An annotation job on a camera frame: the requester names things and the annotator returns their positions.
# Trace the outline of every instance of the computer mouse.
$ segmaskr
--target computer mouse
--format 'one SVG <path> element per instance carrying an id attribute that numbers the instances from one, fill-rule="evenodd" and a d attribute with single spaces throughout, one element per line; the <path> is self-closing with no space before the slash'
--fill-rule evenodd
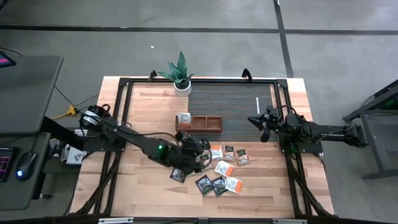
<path id="1" fill-rule="evenodd" d="M 18 180 L 24 181 L 32 176 L 36 155 L 37 154 L 34 152 L 25 152 L 23 155 L 21 155 L 15 170 L 15 175 Z"/>

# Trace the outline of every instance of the black floor line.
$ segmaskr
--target black floor line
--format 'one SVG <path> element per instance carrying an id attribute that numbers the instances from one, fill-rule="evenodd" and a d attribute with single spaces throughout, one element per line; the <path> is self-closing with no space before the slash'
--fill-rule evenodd
<path id="1" fill-rule="evenodd" d="M 279 29 L 261 28 L 177 28 L 177 27 L 101 27 L 101 26 L 37 26 L 0 24 L 0 30 L 75 31 L 75 32 L 208 32 L 242 34 L 278 34 Z M 398 30 L 319 30 L 284 29 L 285 34 L 308 35 L 398 35 Z"/>
<path id="2" fill-rule="evenodd" d="M 286 34 L 307 35 L 398 35 L 398 30 L 306 30 L 286 29 Z"/>
<path id="3" fill-rule="evenodd" d="M 278 28 L 279 28 L 280 45 L 282 46 L 282 55 L 284 57 L 284 62 L 285 62 L 286 76 L 287 78 L 294 78 L 292 62 L 290 61 L 289 49 L 287 48 L 284 21 L 282 18 L 282 13 L 280 12 L 280 6 L 278 0 L 274 0 L 274 6 L 275 6 L 276 21 L 278 23 Z"/>
<path id="4" fill-rule="evenodd" d="M 28 26 L 0 24 L 0 30 L 77 31 L 77 32 L 201 32 L 277 34 L 278 29 L 245 28 L 173 28 L 173 27 L 92 27 L 92 26 Z"/>

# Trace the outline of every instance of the potted plant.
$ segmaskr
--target potted plant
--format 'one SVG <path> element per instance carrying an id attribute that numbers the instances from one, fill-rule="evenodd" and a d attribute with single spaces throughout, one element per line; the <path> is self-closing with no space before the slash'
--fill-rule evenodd
<path id="1" fill-rule="evenodd" d="M 175 93 L 178 96 L 188 96 L 191 93 L 191 77 L 193 74 L 187 76 L 187 64 L 182 52 L 178 57 L 177 66 L 169 62 L 170 73 L 158 72 L 159 75 L 171 80 L 174 83 Z"/>

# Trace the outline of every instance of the yellow cable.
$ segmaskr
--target yellow cable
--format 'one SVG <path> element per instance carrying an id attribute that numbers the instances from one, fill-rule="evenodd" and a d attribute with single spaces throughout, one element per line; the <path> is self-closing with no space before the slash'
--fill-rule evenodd
<path id="1" fill-rule="evenodd" d="M 66 116 L 66 115 L 69 115 L 69 114 L 68 114 L 68 113 L 65 113 L 65 114 L 63 114 L 63 115 L 56 116 L 56 117 L 51 118 L 51 119 L 59 119 L 59 118 L 62 118 L 62 117 L 64 117 L 64 116 Z"/>
<path id="2" fill-rule="evenodd" d="M 68 116 L 68 115 L 76 115 L 76 112 L 77 112 L 77 109 L 75 108 L 75 106 L 70 105 L 69 110 L 67 110 L 66 113 L 64 113 L 63 115 L 60 115 L 60 116 L 56 116 L 51 119 L 59 119 L 59 118 L 63 118 L 64 116 Z"/>

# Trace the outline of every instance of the snake plant leaf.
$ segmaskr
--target snake plant leaf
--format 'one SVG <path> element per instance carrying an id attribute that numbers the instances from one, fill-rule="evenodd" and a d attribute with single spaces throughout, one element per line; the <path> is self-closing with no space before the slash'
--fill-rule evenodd
<path id="1" fill-rule="evenodd" d="M 169 68 L 172 71 L 172 74 L 175 78 L 180 78 L 181 72 L 176 68 L 173 62 L 169 62 Z"/>
<path id="2" fill-rule="evenodd" d="M 187 78 L 187 70 L 188 70 L 188 68 L 184 68 L 183 70 L 180 70 L 181 75 L 179 75 L 178 77 L 181 79 L 186 79 Z"/>
<path id="3" fill-rule="evenodd" d="M 167 79 L 169 79 L 170 81 L 174 82 L 175 78 L 172 74 L 167 73 L 167 72 L 158 72 L 158 74 L 162 77 L 165 77 Z"/>
<path id="4" fill-rule="evenodd" d="M 184 81 L 184 79 L 178 79 L 178 78 L 176 78 L 176 79 L 174 80 L 174 83 L 179 84 L 179 83 L 181 83 L 181 82 L 183 82 L 183 81 Z"/>
<path id="5" fill-rule="evenodd" d="M 187 77 L 187 82 L 189 82 L 190 80 L 191 80 L 191 77 L 193 76 L 194 74 L 190 74 L 188 77 Z"/>
<path id="6" fill-rule="evenodd" d="M 182 53 L 182 51 L 180 51 L 180 56 L 178 57 L 177 69 L 180 71 L 187 70 L 187 64 L 186 64 L 185 57 L 184 57 L 184 54 Z"/>

